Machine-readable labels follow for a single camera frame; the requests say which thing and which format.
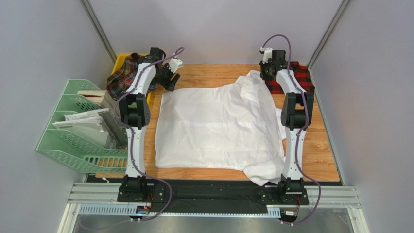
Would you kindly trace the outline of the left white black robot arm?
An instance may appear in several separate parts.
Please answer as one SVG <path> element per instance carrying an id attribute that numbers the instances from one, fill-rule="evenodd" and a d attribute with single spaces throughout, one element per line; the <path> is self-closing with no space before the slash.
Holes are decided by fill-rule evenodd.
<path id="1" fill-rule="evenodd" d="M 177 71 L 184 65 L 178 55 L 184 50 L 184 47 L 179 47 L 168 57 L 162 49 L 152 47 L 148 55 L 139 57 L 135 78 L 116 102 L 121 115 L 120 123 L 126 128 L 128 142 L 127 168 L 119 187 L 119 202 L 149 201 L 150 193 L 146 181 L 149 176 L 146 174 L 144 162 L 145 134 L 151 120 L 147 94 L 150 87 L 156 84 L 167 91 L 174 91 L 180 78 Z"/>

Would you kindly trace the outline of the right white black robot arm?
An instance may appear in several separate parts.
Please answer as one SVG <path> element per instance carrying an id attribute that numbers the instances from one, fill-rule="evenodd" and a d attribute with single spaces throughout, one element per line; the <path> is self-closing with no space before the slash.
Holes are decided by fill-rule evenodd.
<path id="1" fill-rule="evenodd" d="M 281 124 L 286 132 L 285 166 L 277 184 L 279 203 L 296 204 L 305 196 L 302 157 L 307 127 L 313 110 L 312 93 L 307 93 L 286 62 L 286 52 L 273 48 L 259 49 L 263 59 L 259 62 L 260 76 L 265 81 L 275 80 L 285 94 L 281 111 Z"/>

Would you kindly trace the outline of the white long sleeve shirt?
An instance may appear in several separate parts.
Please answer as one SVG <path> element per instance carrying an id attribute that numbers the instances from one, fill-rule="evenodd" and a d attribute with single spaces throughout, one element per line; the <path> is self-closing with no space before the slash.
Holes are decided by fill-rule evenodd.
<path id="1" fill-rule="evenodd" d="M 254 70 L 222 87 L 165 93 L 155 133 L 155 164 L 233 169 L 260 186 L 277 183 L 285 165 L 280 115 Z"/>

